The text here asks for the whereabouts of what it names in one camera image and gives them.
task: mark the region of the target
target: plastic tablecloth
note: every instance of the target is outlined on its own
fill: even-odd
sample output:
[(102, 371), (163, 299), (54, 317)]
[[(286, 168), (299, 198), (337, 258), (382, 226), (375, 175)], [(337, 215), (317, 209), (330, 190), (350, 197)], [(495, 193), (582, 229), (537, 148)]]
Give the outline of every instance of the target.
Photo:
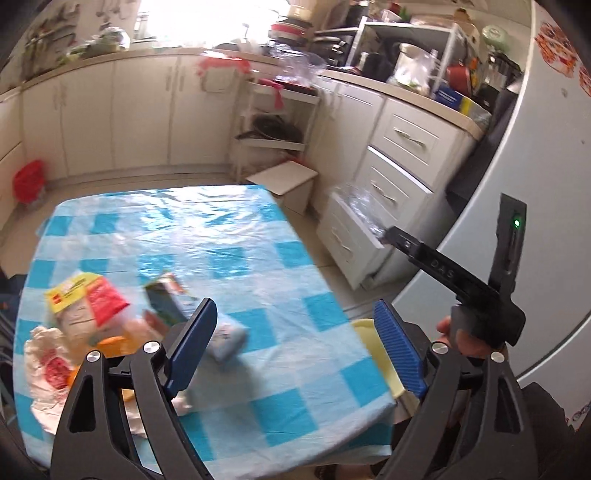
[[(395, 402), (328, 285), (272, 196), (258, 186), (185, 187), (68, 200), (49, 219), (18, 312), (14, 381), (28, 454), (53, 438), (33, 417), (22, 356), (48, 323), (44, 292), (76, 270), (105, 275), (136, 314), (143, 285), (172, 271), (194, 296), (249, 329), (225, 367), (204, 358), (181, 422), (218, 478), (259, 478), (323, 461), (390, 455)], [(158, 466), (135, 438), (142, 463)]]

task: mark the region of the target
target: silver screw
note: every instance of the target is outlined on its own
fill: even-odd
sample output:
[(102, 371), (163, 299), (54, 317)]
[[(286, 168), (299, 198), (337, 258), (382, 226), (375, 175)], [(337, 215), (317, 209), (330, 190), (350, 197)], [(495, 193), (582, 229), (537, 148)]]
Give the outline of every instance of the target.
[(431, 347), (431, 349), (437, 353), (438, 355), (445, 355), (447, 353), (447, 351), (449, 350), (449, 348), (447, 347), (447, 345), (445, 343), (442, 342), (435, 342), (433, 344), (433, 346)]
[(501, 352), (492, 352), (491, 353), (491, 360), (493, 362), (501, 364), (505, 361), (505, 355), (503, 355)]
[(158, 342), (148, 342), (144, 345), (144, 352), (146, 353), (154, 353), (160, 349), (160, 344)]
[(99, 358), (100, 358), (100, 352), (97, 350), (93, 350), (88, 355), (86, 355), (86, 359), (89, 362), (96, 362)]

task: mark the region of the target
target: red plastic bag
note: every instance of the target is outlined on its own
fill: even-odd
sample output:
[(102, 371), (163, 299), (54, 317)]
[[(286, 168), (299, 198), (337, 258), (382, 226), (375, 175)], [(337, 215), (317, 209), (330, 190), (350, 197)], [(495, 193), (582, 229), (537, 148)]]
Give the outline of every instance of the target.
[(44, 186), (45, 175), (42, 160), (28, 163), (12, 179), (14, 196), (19, 202), (27, 205), (38, 199)]

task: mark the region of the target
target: human hand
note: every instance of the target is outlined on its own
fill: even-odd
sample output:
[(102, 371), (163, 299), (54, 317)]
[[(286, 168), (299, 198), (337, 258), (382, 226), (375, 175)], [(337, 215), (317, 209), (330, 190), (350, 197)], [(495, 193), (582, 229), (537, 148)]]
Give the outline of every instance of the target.
[[(437, 341), (443, 342), (447, 346), (452, 346), (449, 338), (451, 323), (452, 318), (447, 316), (436, 326), (437, 331), (442, 334), (441, 337), (437, 339)], [(486, 358), (495, 350), (486, 342), (470, 335), (467, 331), (461, 329), (456, 333), (456, 345), (457, 349), (462, 355), (471, 356), (474, 358)], [(506, 353), (506, 347), (503, 348), (503, 353)]]

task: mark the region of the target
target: yellow bucket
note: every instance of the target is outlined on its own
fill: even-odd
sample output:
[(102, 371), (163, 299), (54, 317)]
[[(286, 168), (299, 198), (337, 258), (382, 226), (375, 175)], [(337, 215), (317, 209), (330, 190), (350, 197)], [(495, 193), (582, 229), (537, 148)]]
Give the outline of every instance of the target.
[(355, 329), (355, 333), (359, 335), (359, 338), (365, 345), (365, 348), (369, 350), (384, 380), (388, 384), (392, 396), (398, 398), (404, 393), (404, 387), (398, 378), (394, 366), (392, 366), (386, 349), (382, 345), (378, 332), (375, 330), (373, 319), (354, 320), (351, 324)]

